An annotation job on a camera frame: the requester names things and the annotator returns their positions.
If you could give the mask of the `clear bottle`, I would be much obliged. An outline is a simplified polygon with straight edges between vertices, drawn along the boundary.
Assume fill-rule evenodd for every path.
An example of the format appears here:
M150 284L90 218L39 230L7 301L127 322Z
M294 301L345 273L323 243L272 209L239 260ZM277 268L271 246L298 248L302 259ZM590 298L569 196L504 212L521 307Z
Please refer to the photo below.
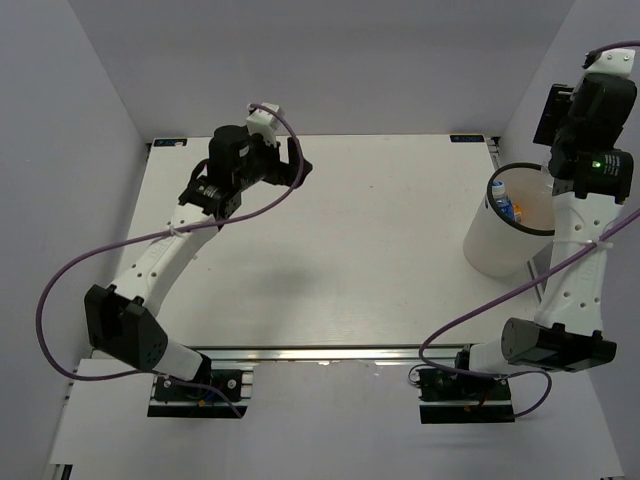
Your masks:
M532 189L539 198L550 198L553 195L554 178L546 164L540 164L536 170Z

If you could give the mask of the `blue label bottle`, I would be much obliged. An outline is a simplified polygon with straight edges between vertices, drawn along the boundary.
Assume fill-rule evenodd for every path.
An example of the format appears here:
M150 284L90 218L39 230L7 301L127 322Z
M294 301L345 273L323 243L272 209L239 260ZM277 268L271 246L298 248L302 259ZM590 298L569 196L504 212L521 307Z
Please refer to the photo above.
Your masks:
M502 181L494 180L491 184L492 196L498 210L507 218L515 220L515 210L510 197L507 195L506 186Z

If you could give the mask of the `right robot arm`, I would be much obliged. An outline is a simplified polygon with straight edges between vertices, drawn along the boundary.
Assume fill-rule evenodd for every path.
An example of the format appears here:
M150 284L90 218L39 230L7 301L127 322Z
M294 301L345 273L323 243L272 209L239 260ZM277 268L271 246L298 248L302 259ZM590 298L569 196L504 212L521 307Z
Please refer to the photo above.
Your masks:
M572 93L550 140L554 238L541 303L533 319L510 318L496 340L458 354L451 384L459 396L477 397L489 376L578 372L614 359L617 345L603 334L601 291L606 240L634 169L632 155L614 144L636 98L635 83L611 73L586 74Z

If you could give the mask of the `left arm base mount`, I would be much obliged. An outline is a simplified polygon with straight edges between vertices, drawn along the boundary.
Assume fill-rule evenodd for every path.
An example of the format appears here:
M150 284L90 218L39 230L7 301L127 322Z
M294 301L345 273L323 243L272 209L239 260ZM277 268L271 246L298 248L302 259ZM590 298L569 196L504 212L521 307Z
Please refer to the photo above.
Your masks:
M255 364L214 361L207 384L194 388L156 376L150 393L150 418L240 419L252 396Z

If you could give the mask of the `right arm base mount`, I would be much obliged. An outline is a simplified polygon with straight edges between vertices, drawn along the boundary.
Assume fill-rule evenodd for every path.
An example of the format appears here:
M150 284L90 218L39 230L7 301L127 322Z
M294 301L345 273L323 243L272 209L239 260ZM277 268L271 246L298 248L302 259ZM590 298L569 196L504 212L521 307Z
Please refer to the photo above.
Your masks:
M409 370L408 381L419 390L423 425L515 421L511 390L506 380L451 374L419 364Z

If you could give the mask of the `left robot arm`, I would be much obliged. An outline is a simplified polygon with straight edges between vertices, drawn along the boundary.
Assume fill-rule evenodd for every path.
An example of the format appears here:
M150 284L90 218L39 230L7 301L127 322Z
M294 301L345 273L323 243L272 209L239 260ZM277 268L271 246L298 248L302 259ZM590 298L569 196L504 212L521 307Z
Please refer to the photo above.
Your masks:
M91 346L146 373L177 378L188 398L211 387L211 362L169 338L156 317L174 283L198 251L234 217L242 195L257 183L298 187L312 165L294 138L288 160L248 127L215 130L208 156L192 170L161 238L107 287L92 286L84 297Z

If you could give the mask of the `orange juice bottle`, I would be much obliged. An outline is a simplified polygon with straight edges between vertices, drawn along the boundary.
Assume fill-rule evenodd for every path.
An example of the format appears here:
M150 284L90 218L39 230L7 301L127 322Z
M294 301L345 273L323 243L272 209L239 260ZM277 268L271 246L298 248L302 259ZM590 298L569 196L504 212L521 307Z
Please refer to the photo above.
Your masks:
M519 205L513 204L514 211L514 220L516 223L521 223L523 221L523 212Z

